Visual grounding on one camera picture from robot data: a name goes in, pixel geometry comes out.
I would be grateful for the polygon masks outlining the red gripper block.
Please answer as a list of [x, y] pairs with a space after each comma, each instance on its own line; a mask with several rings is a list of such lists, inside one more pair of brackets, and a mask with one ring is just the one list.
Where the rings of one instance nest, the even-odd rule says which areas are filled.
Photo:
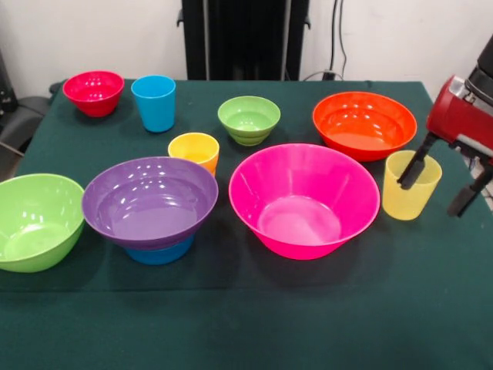
[[452, 148], [478, 156], [482, 171], [464, 187], [448, 207], [448, 215], [461, 217], [492, 181], [492, 105], [475, 94], [466, 81], [452, 76], [442, 87], [428, 115], [429, 133], [397, 182], [410, 190], [424, 170], [424, 158], [438, 137]]

